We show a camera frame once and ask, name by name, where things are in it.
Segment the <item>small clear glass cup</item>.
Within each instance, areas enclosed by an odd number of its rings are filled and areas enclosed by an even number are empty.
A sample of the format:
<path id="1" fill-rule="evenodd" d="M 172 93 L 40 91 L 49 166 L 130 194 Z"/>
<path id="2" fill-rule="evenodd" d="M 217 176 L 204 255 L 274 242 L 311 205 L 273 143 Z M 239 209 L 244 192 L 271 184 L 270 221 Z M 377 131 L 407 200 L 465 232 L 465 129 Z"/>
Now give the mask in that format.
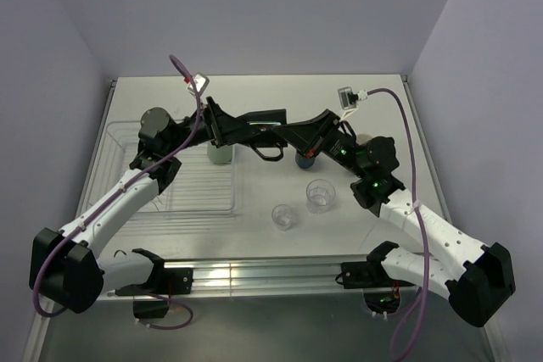
<path id="1" fill-rule="evenodd" d="M 279 204 L 271 212 L 271 218 L 280 231 L 287 231 L 298 220 L 295 209 L 287 204 Z"/>

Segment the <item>large clear glass cup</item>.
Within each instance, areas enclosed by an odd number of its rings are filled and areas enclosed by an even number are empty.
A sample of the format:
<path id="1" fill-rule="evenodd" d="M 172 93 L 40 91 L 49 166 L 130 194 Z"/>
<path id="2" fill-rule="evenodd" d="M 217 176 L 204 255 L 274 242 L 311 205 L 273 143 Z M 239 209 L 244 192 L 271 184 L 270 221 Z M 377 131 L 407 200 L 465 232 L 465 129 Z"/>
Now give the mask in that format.
<path id="1" fill-rule="evenodd" d="M 306 207 L 312 214 L 321 214 L 329 211 L 335 202 L 336 190 L 327 180 L 316 179 L 311 181 L 306 189 Z"/>

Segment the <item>aluminium rail frame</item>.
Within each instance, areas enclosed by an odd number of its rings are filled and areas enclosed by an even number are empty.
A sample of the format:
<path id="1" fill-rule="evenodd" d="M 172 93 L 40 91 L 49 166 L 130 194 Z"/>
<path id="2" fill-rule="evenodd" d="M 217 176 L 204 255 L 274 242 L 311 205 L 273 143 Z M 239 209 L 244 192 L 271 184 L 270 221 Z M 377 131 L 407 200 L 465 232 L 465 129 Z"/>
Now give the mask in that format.
<path id="1" fill-rule="evenodd" d="M 132 301 L 101 297 L 86 313 L 48 325 L 41 361 L 388 361 L 413 324 L 367 313 L 363 291 L 335 281 L 337 259 L 193 264 L 174 331 L 140 326 Z"/>

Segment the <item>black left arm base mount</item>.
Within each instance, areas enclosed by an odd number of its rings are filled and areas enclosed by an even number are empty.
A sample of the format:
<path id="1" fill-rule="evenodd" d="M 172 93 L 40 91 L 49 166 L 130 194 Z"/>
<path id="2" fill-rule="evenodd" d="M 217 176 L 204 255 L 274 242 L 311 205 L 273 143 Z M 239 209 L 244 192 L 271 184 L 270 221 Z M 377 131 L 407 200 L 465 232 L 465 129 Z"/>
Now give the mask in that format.
<path id="1" fill-rule="evenodd" d="M 150 281 L 115 289 L 118 297 L 132 297 L 132 313 L 137 322 L 149 329 L 173 331 L 189 326 L 194 312 L 178 296 L 190 294 L 193 285 L 192 268 L 164 268 L 152 273 Z M 188 313 L 187 319 L 174 326 L 158 324 L 175 307 Z"/>

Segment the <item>dark green mug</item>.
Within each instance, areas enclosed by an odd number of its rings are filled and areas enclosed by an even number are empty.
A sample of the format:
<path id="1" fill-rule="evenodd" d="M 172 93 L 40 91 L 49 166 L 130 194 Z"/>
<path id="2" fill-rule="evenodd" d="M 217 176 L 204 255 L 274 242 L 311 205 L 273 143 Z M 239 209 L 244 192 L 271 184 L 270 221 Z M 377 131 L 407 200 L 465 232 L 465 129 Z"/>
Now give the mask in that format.
<path id="1" fill-rule="evenodd" d="M 361 133 L 356 136 L 356 143 L 358 145 L 363 145 L 369 142 L 371 139 L 372 139 L 371 135 Z"/>

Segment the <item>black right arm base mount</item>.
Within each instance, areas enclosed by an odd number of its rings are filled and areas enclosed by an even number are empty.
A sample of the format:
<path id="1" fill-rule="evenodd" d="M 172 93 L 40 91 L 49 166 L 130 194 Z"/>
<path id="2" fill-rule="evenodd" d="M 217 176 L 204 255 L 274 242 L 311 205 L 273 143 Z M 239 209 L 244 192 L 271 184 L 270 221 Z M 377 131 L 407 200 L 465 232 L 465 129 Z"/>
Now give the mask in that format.
<path id="1" fill-rule="evenodd" d="M 347 290 L 413 287 L 410 282 L 389 277 L 381 264 L 371 261 L 342 263 L 335 281 Z"/>

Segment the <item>light green plastic cup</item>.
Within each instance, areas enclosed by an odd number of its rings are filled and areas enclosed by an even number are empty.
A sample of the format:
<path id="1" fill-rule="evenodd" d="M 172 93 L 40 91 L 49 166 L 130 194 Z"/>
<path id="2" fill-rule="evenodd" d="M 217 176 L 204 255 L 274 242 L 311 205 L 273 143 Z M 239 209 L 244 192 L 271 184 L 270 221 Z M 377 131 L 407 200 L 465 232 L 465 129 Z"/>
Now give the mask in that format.
<path id="1" fill-rule="evenodd" d="M 207 157 L 212 164 L 223 165 L 231 163 L 233 157 L 233 147 L 223 146 L 218 148 L 209 143 L 207 145 Z"/>

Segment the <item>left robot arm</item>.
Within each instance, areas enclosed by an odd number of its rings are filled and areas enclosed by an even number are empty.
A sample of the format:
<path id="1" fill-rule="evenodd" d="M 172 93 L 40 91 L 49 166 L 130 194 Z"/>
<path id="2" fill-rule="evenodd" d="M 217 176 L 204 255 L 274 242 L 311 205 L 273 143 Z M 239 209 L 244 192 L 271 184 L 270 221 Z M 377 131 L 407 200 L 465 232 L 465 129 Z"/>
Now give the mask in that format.
<path id="1" fill-rule="evenodd" d="M 182 163 L 177 155 L 213 142 L 283 149 L 275 132 L 286 125 L 285 109 L 253 111 L 234 117 L 209 98 L 180 122 L 163 108 L 151 108 L 140 119 L 137 154 L 117 184 L 89 210 L 54 231 L 42 229 L 31 250 L 29 286 L 35 311 L 54 318 L 67 310 L 80 314 L 104 292 L 135 287 L 157 293 L 165 285 L 165 261 L 137 248 L 112 262 L 99 257 L 120 228 L 155 200 L 175 180 Z"/>

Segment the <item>black mug cream interior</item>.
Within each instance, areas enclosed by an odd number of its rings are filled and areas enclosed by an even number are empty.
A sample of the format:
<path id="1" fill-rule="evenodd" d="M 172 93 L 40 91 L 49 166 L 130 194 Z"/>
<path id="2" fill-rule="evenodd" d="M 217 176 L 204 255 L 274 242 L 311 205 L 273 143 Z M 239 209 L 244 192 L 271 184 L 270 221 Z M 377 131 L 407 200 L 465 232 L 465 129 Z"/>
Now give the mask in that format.
<path id="1" fill-rule="evenodd" d="M 257 130 L 248 142 L 246 147 L 251 148 L 261 159 L 267 162 L 277 162 L 284 157 L 284 149 L 287 143 L 272 131 L 277 125 L 251 125 L 251 128 Z M 277 155 L 265 154 L 266 149 L 277 149 Z"/>

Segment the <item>dark blue mug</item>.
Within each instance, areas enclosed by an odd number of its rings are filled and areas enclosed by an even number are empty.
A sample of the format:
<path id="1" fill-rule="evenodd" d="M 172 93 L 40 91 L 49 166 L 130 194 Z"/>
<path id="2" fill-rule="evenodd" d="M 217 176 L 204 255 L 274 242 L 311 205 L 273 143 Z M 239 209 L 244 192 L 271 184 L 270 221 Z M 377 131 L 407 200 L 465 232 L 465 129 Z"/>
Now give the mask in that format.
<path id="1" fill-rule="evenodd" d="M 310 167 L 314 165 L 315 162 L 316 162 L 315 158 L 307 158 L 298 153 L 295 155 L 295 163 L 302 170 L 308 170 Z"/>

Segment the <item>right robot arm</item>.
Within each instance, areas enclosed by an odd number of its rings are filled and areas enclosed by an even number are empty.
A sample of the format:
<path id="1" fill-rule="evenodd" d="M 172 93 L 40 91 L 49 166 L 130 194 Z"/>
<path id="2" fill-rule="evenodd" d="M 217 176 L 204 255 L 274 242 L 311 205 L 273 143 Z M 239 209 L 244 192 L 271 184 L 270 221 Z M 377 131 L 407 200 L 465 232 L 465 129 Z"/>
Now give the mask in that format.
<path id="1" fill-rule="evenodd" d="M 415 192 L 394 177 L 400 163 L 392 137 L 358 142 L 352 127 L 330 110 L 294 123 L 280 110 L 271 132 L 280 148 L 292 146 L 306 159 L 323 153 L 356 175 L 350 186 L 356 202 L 420 240 L 423 255 L 393 242 L 370 252 L 367 275 L 374 284 L 383 286 L 395 279 L 426 287 L 476 327 L 484 326 L 515 293 L 512 257 L 503 245 L 489 245 L 460 231 L 419 203 Z"/>

